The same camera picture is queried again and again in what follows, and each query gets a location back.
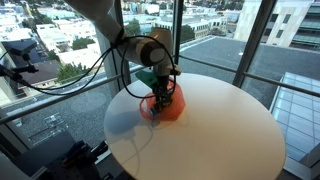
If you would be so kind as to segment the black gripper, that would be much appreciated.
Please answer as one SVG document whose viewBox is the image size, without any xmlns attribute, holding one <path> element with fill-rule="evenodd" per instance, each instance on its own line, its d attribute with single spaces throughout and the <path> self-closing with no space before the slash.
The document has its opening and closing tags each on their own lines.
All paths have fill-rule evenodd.
<svg viewBox="0 0 320 180">
<path fill-rule="evenodd" d="M 172 103 L 173 92 L 168 88 L 169 77 L 168 76 L 157 76 L 157 84 L 153 88 L 155 95 L 155 103 L 153 108 L 156 112 L 162 112 Z"/>
</svg>

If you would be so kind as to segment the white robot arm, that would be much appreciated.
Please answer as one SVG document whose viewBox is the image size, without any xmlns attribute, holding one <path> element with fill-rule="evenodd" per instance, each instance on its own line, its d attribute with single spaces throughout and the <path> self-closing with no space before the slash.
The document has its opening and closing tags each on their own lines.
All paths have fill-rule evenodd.
<svg viewBox="0 0 320 180">
<path fill-rule="evenodd" d="M 152 112 L 159 113 L 173 102 L 175 87 L 169 88 L 169 78 L 181 71 L 172 60 L 172 34 L 165 28 L 154 28 L 148 35 L 129 35 L 112 17 L 115 0 L 64 0 L 74 10 L 90 20 L 117 49 L 123 59 L 152 68 L 148 81 L 151 98 L 155 100 Z"/>
</svg>

